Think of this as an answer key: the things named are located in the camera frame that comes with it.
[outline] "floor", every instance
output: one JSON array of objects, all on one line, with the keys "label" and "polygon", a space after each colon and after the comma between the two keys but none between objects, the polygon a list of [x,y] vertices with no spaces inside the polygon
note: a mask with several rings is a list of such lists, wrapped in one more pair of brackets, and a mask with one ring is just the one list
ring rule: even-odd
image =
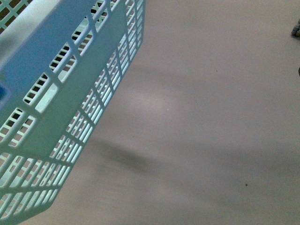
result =
[{"label": "floor", "polygon": [[54,204],[22,225],[300,224],[297,0],[148,0]]}]

